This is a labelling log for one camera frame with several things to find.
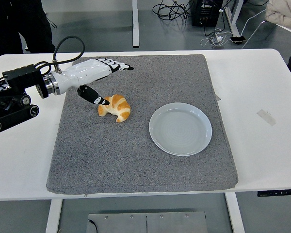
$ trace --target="electronic device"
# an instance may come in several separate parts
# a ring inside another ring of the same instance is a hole
[[[243,41],[246,41],[246,39],[244,38],[244,36],[233,36],[231,37],[231,41],[234,43],[241,43]]]
[[[190,3],[192,26],[215,27],[217,25],[219,15],[223,11],[221,9],[223,0],[192,0]]]
[[[56,60],[58,48],[69,38],[80,40],[83,45],[83,51],[74,59],[58,62]],[[32,64],[3,72],[0,78],[0,132],[39,114],[39,107],[31,104],[31,98],[25,91],[26,88],[31,86],[36,86],[43,99],[51,93],[61,95],[69,88],[76,87],[78,95],[83,99],[93,104],[109,104],[107,100],[104,100],[87,84],[105,78],[116,71],[133,70],[133,67],[111,59],[101,58],[78,63],[64,71],[59,69],[59,64],[79,59],[84,51],[85,45],[80,38],[68,36],[57,46],[53,55],[53,62],[42,61],[35,65]],[[51,71],[51,65],[54,65],[54,71]],[[48,71],[41,74],[40,70],[44,67],[48,67]]]

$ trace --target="white cloth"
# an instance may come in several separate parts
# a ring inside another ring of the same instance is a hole
[[[291,28],[291,0],[270,0],[266,6],[265,19]]]

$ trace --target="gray floor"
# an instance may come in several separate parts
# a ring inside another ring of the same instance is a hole
[[[264,0],[251,0],[251,2],[261,4]],[[139,11],[139,48],[132,47],[131,11],[48,13],[48,18],[58,27],[52,28],[53,43],[57,45],[65,36],[76,35],[85,42],[86,52],[218,49],[209,43],[205,47],[201,46],[201,40],[206,38],[204,30],[192,27],[190,19],[186,23],[181,19],[163,22],[151,12],[152,3],[142,4],[142,10]],[[239,31],[242,31],[248,18],[263,9],[265,6],[245,4],[237,21]],[[263,13],[251,19],[243,35],[248,39],[262,20]],[[225,24],[225,31],[228,31],[227,22]],[[223,28],[221,19],[218,27]],[[209,33],[211,30],[213,28],[207,28],[206,32]],[[242,45],[235,45],[228,41],[220,49],[241,49],[241,47]],[[68,40],[63,43],[59,52],[78,52],[80,48],[77,41]],[[291,55],[291,33],[271,23],[263,24],[245,49],[262,48],[278,50],[287,62]],[[258,198],[256,195],[256,192],[237,194],[246,232],[291,232],[291,197]],[[42,233],[45,231],[48,209],[49,201],[44,200],[0,201],[0,233]],[[62,229],[61,233],[84,233],[87,215],[93,213],[188,209],[206,212],[209,233],[231,232],[223,194],[65,200],[60,229]]]

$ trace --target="screw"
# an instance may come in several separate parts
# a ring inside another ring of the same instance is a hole
[[[29,100],[28,97],[25,97],[25,98],[23,99],[23,104],[24,104],[24,105],[29,104],[29,102],[30,102],[30,100]]]

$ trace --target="robotic arm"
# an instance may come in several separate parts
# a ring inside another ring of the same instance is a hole
[[[59,69],[58,64],[70,61],[57,62],[54,59],[53,63],[40,62],[36,65],[2,73],[3,77],[0,78],[0,132],[39,114],[39,107],[31,104],[31,98],[25,91],[28,87],[36,86],[43,99],[51,93],[60,95],[69,88],[76,87],[78,95],[85,100],[93,104],[109,104],[87,84],[105,78],[116,71],[133,70],[127,64],[106,58],[90,59],[73,65],[64,71]],[[54,65],[56,70],[50,72],[49,68],[47,73],[41,74],[40,69],[45,66],[50,67],[50,65]]]
[[[51,71],[43,77],[48,94],[60,95],[65,93],[70,87],[78,87],[78,95],[94,104],[109,104],[95,90],[86,84],[92,83],[107,77],[118,70],[133,70],[124,63],[111,59],[90,59],[67,68],[65,71]],[[40,96],[43,98],[43,91],[37,86]]]

